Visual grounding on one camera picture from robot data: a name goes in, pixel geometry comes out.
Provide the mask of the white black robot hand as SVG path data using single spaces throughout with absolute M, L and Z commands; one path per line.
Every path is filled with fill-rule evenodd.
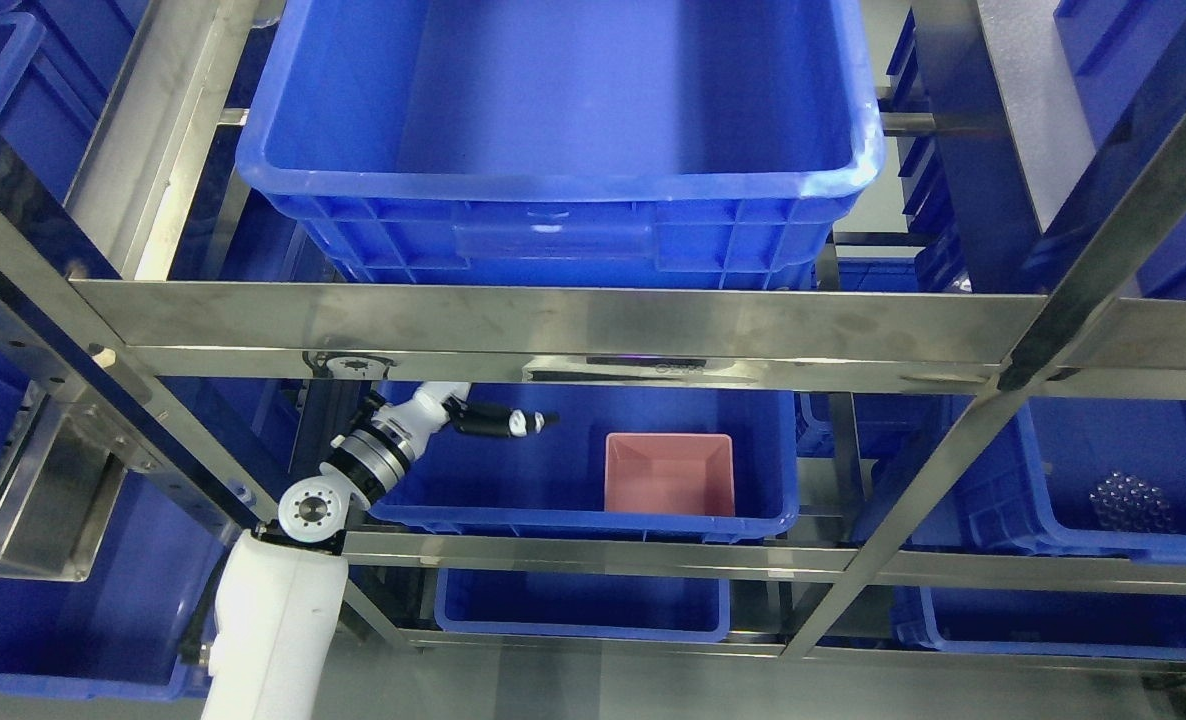
M 560 423 L 557 413 L 471 401 L 470 391 L 468 383 L 420 383 L 410 399 L 377 410 L 374 427 L 396 439 L 407 455 L 417 457 L 447 428 L 463 437 L 521 439 L 538 437 Z

